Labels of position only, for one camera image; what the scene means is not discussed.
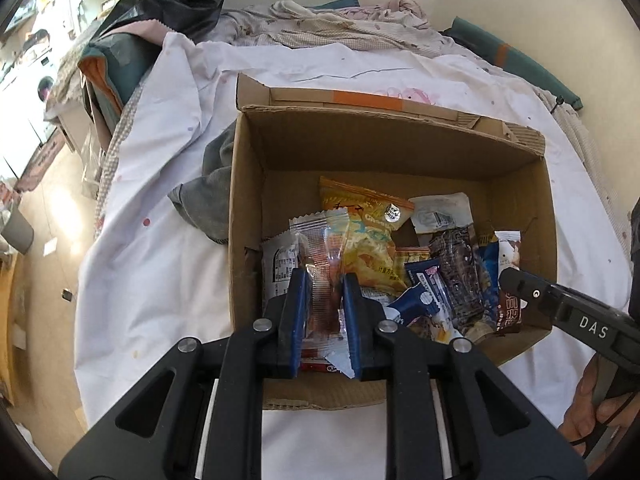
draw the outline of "gray cloth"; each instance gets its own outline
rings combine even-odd
[[[180,216],[215,243],[229,242],[229,193],[236,122],[204,150],[202,176],[180,184],[168,195]]]

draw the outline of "orange stripe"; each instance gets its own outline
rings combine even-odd
[[[498,52],[495,53],[495,66],[499,66],[500,68],[504,67],[504,63],[507,61],[507,54],[509,53],[509,49],[511,45],[509,43],[503,43],[498,47]]]
[[[385,95],[363,94],[360,92],[344,92],[334,90],[334,103],[339,105],[364,106],[383,110],[402,111],[402,99]]]

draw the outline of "wooden floor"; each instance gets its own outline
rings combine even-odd
[[[76,301],[61,297],[64,288],[78,290],[78,269],[93,240],[95,201],[81,194],[81,174],[80,158],[65,147],[20,204],[35,237],[17,280],[27,349],[14,348],[17,385],[9,412],[54,470],[85,431],[73,372]],[[44,256],[52,238],[56,250]]]

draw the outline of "black cable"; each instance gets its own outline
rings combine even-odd
[[[605,420],[603,422],[603,424],[605,426],[608,426],[609,424],[611,424],[613,419],[615,419],[620,413],[622,413],[623,410],[629,404],[631,404],[631,402],[638,396],[638,394],[640,394],[640,390],[636,390],[635,393],[629,395],[628,399],[625,400],[625,402],[623,402],[622,405],[613,413],[613,415],[611,415],[607,420]],[[586,442],[586,440],[590,437],[590,435],[591,434],[588,434],[587,436],[579,438],[578,440],[574,440],[574,441],[570,442],[569,444],[571,444],[572,446],[580,446],[580,444],[584,444]]]

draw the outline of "orange snack bag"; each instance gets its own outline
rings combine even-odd
[[[345,207],[349,212],[349,236],[342,262],[344,272],[355,272],[360,286],[372,286],[398,296],[406,290],[394,269],[396,245],[391,239],[411,216],[414,205],[404,198],[365,187],[320,177],[322,208]]]

